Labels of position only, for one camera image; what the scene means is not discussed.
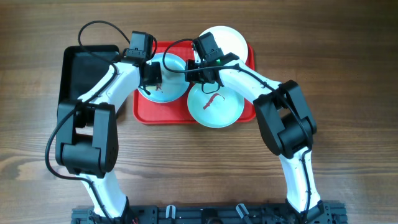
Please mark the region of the light blue plate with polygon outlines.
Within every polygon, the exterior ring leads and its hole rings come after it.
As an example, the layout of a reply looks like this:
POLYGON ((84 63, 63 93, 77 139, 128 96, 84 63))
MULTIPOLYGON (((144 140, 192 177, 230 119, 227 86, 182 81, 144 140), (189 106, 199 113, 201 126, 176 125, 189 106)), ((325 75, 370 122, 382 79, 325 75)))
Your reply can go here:
POLYGON ((146 99, 155 103, 168 103, 180 98, 188 89, 189 83, 185 81, 183 73, 170 72, 164 68, 162 63, 163 53, 154 55, 151 63, 160 63, 160 72, 162 83, 156 86, 148 86, 146 89, 150 92, 148 95, 144 90, 138 89, 139 93, 146 99))

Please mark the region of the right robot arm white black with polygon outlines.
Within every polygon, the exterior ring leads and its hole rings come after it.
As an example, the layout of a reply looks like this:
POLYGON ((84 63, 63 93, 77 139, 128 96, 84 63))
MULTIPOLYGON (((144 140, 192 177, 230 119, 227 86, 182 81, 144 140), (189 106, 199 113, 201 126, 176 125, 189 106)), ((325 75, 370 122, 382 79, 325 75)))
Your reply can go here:
POLYGON ((262 140, 281 161, 287 203, 298 222, 312 222, 321 214, 311 164, 317 125, 299 85, 258 74, 237 55, 223 52, 211 32, 193 39, 192 47, 199 60, 188 62, 186 78, 228 87, 253 104, 262 140))

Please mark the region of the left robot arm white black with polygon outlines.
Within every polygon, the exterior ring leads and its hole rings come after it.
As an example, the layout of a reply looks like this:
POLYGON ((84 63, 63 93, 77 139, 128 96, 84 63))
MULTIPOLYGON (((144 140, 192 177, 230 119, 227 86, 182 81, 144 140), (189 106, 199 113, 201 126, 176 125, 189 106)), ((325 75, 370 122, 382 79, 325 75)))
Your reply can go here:
POLYGON ((66 178, 85 185, 94 203, 89 217, 94 223, 137 223, 114 172, 119 151, 116 113, 133 91, 156 86, 162 78, 160 64, 151 62, 155 37, 134 31, 129 43, 120 61, 109 61, 107 73, 91 90, 60 102, 49 139, 56 143, 56 162, 69 172, 66 178))

